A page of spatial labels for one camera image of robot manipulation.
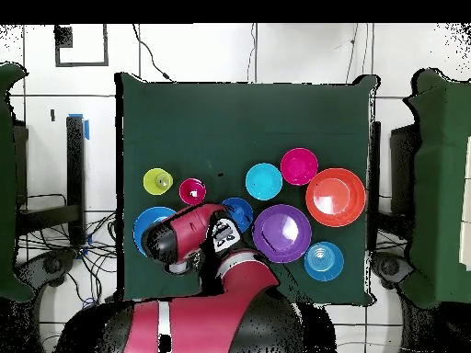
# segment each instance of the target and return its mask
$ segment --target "pink cup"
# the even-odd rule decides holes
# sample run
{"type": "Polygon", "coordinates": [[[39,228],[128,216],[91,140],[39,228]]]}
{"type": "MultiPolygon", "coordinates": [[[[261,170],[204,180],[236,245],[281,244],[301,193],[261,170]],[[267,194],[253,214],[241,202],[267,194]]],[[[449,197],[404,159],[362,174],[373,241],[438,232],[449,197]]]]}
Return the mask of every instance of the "pink cup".
{"type": "Polygon", "coordinates": [[[187,178],[180,184],[179,195],[187,204],[198,204],[206,196],[206,187],[197,178],[187,178]]]}
{"type": "Polygon", "coordinates": [[[281,174],[294,186],[303,186],[317,173],[317,158],[310,150],[297,147],[286,153],[281,160],[281,174]]]}

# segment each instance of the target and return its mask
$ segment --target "purple bowl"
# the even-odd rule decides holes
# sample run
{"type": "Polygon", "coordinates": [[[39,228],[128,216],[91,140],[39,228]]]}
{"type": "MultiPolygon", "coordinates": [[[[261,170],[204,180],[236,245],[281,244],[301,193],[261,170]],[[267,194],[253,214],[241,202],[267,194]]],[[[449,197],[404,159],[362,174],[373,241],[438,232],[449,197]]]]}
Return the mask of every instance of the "purple bowl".
{"type": "Polygon", "coordinates": [[[252,237],[269,261],[290,263],[301,257],[311,244],[311,224],[295,207],[277,204],[258,216],[252,237]]]}

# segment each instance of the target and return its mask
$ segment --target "plastic bowl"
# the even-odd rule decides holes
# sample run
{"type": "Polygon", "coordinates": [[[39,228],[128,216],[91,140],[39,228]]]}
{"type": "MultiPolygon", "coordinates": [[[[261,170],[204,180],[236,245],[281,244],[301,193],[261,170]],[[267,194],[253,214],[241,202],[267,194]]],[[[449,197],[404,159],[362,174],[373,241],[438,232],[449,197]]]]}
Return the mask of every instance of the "plastic bowl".
{"type": "Polygon", "coordinates": [[[139,249],[139,252],[145,255],[143,247],[141,246],[141,237],[147,226],[154,222],[161,222],[173,214],[175,214],[175,211],[168,207],[151,207],[137,217],[132,229],[132,237],[134,238],[134,243],[139,249]]]}
{"type": "Polygon", "coordinates": [[[163,195],[172,184],[172,176],[162,168],[150,169],[144,175],[144,188],[151,195],[163,195]]]}
{"type": "Polygon", "coordinates": [[[187,178],[180,184],[179,195],[187,204],[198,204],[206,196],[206,187],[197,178],[187,178]]]}
{"type": "Polygon", "coordinates": [[[294,186],[303,186],[317,173],[317,158],[310,150],[298,147],[286,153],[280,163],[284,179],[294,186]]]}
{"type": "Polygon", "coordinates": [[[269,200],[277,196],[283,185],[283,178],[278,168],[272,164],[256,164],[246,176],[248,193],[258,200],[269,200]]]}
{"type": "Polygon", "coordinates": [[[304,255],[304,268],[309,276],[318,281],[331,281],[343,269],[340,249],[328,242],[312,245],[304,255]]]}
{"type": "Polygon", "coordinates": [[[242,198],[228,198],[222,204],[228,209],[230,217],[237,223],[240,232],[245,232],[254,220],[254,211],[250,205],[242,198]]]}
{"type": "Polygon", "coordinates": [[[258,216],[252,237],[257,249],[269,261],[290,263],[302,256],[311,244],[311,224],[295,207],[278,204],[258,216]]]}
{"type": "Polygon", "coordinates": [[[330,168],[311,180],[305,202],[316,221],[329,227],[341,227],[362,214],[366,193],[361,180],[351,171],[330,168]]]}

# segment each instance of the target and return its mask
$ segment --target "blue bowl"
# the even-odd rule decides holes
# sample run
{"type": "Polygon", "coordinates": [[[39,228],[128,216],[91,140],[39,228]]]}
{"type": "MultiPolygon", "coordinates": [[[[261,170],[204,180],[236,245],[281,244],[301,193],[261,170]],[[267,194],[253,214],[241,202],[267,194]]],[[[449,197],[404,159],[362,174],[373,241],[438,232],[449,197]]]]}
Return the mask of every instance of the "blue bowl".
{"type": "Polygon", "coordinates": [[[256,164],[247,172],[246,189],[255,199],[274,198],[280,193],[282,184],[281,172],[272,164],[256,164]]]}
{"type": "Polygon", "coordinates": [[[143,247],[141,246],[141,237],[143,236],[144,230],[154,222],[163,221],[165,218],[172,216],[175,212],[168,207],[151,207],[139,215],[134,222],[134,229],[132,231],[132,237],[134,238],[134,243],[143,255],[143,247]]]}
{"type": "Polygon", "coordinates": [[[237,223],[241,233],[250,227],[254,220],[254,211],[245,200],[228,198],[222,204],[227,207],[230,217],[237,223]]]}
{"type": "Polygon", "coordinates": [[[343,269],[342,252],[328,242],[314,244],[304,255],[304,267],[311,278],[318,281],[331,281],[343,269]]]}

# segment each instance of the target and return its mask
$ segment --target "green cloth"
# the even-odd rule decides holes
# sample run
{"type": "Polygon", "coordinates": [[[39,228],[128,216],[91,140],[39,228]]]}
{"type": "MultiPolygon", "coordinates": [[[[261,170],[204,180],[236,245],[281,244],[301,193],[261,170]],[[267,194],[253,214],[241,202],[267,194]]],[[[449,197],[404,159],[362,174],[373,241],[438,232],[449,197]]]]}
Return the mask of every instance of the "green cloth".
{"type": "Polygon", "coordinates": [[[401,290],[418,307],[471,302],[471,272],[459,263],[467,140],[471,136],[471,85],[425,70],[416,75],[422,145],[415,156],[416,221],[410,261],[417,269],[401,290]]]}
{"type": "MultiPolygon", "coordinates": [[[[309,219],[312,243],[330,241],[344,254],[345,266],[333,281],[311,279],[304,259],[269,263],[281,282],[280,292],[292,302],[370,304],[364,290],[365,215],[351,225],[329,228],[316,222],[305,206],[306,186],[283,182],[270,201],[250,197],[248,169],[267,162],[279,166],[294,147],[312,150],[319,169],[344,167],[365,183],[369,142],[370,94],[377,78],[355,85],[153,84],[121,74],[124,150],[124,297],[182,296],[199,291],[195,273],[168,275],[160,264],[140,254],[132,238],[136,218],[147,208],[180,210],[178,187],[197,177],[207,188],[206,200],[247,200],[257,217],[267,207],[285,203],[309,219]],[[161,167],[173,176],[173,187],[152,196],[143,187],[147,170],[161,167]]],[[[244,234],[253,245],[250,229],[244,234]]]]}
{"type": "Polygon", "coordinates": [[[13,109],[9,104],[8,90],[25,75],[19,65],[0,63],[0,297],[16,302],[26,302],[34,296],[31,287],[19,281],[13,272],[16,262],[17,165],[13,109]]]}

